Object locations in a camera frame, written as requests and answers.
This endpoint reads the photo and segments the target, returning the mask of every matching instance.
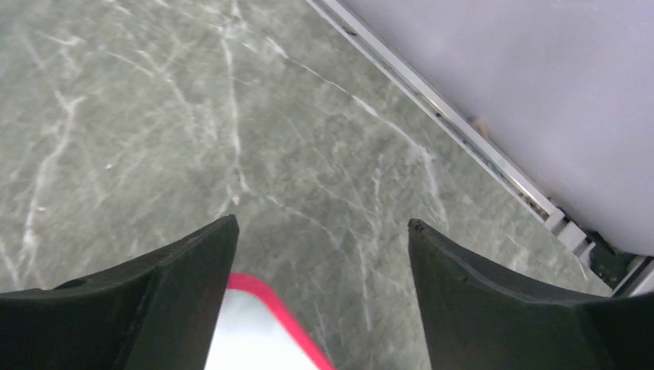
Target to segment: white surface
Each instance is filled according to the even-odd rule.
[[[317,370],[311,359],[254,295],[228,289],[205,370]]]
[[[654,254],[654,3],[342,1],[575,219]]]

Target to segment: red and white object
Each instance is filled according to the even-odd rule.
[[[251,275],[231,273],[205,370],[333,370],[275,292]]]

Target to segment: red rim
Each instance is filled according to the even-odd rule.
[[[229,275],[227,289],[246,291],[259,298],[268,310],[277,318],[281,326],[295,339],[304,353],[320,370],[335,370],[329,360],[322,354],[320,348],[306,334],[302,326],[295,320],[291,312],[284,306],[275,291],[261,279],[241,272],[232,272]]]

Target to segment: marble floor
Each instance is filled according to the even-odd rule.
[[[303,0],[0,0],[0,290],[241,225],[341,369],[429,368],[406,224],[608,288]]]

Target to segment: white wall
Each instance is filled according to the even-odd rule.
[[[555,203],[654,254],[654,2],[341,1]]]

